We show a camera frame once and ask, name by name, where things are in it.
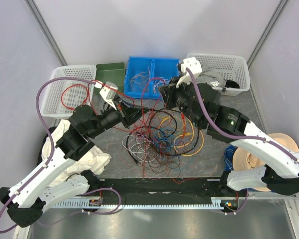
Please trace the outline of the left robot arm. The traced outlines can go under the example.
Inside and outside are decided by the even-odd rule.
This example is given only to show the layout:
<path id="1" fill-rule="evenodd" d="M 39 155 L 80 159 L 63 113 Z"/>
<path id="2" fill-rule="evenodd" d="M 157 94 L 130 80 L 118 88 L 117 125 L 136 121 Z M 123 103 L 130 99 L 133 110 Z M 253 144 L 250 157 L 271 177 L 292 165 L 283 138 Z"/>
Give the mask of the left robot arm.
<path id="1" fill-rule="evenodd" d="M 76 107 L 69 118 L 69 129 L 51 144 L 50 156 L 15 186 L 0 188 L 2 210 L 7 211 L 16 225 L 24 228 L 64 200 L 85 193 L 96 195 L 100 180 L 91 170 L 83 170 L 77 177 L 56 186 L 50 184 L 94 147 L 91 139 L 120 123 L 128 128 L 148 110 L 147 107 L 128 106 L 118 96 L 114 97 L 114 106 L 99 115 L 89 105 Z"/>

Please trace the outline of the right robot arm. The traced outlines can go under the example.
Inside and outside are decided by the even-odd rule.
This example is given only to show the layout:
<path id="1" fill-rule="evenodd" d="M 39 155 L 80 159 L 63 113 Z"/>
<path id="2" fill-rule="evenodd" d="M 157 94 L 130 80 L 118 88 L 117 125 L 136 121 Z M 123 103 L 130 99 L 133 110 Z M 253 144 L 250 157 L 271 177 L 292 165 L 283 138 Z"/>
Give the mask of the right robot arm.
<path id="1" fill-rule="evenodd" d="M 235 108 L 220 105 L 220 93 L 207 83 L 159 86 L 165 106 L 177 107 L 213 139 L 236 147 L 233 169 L 224 171 L 218 190 L 224 196 L 255 189 L 281 195 L 299 192 L 299 148 L 283 133 L 265 134 Z"/>

